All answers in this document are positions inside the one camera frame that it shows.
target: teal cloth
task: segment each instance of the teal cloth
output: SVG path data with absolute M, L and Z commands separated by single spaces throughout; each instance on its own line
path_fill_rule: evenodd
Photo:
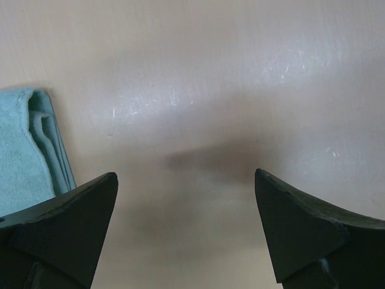
M 0 216 L 74 188 L 49 96 L 36 89 L 0 92 Z

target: folded towel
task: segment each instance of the folded towel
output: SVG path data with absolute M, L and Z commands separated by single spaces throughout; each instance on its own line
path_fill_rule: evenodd
M 0 216 L 75 188 L 49 96 L 0 92 Z

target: table surface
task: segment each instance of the table surface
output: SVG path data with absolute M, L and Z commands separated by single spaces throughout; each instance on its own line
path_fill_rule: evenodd
M 385 219 L 384 9 L 0 0 L 0 87 L 48 90 L 78 184 L 119 176 L 93 288 L 281 288 L 258 167 Z

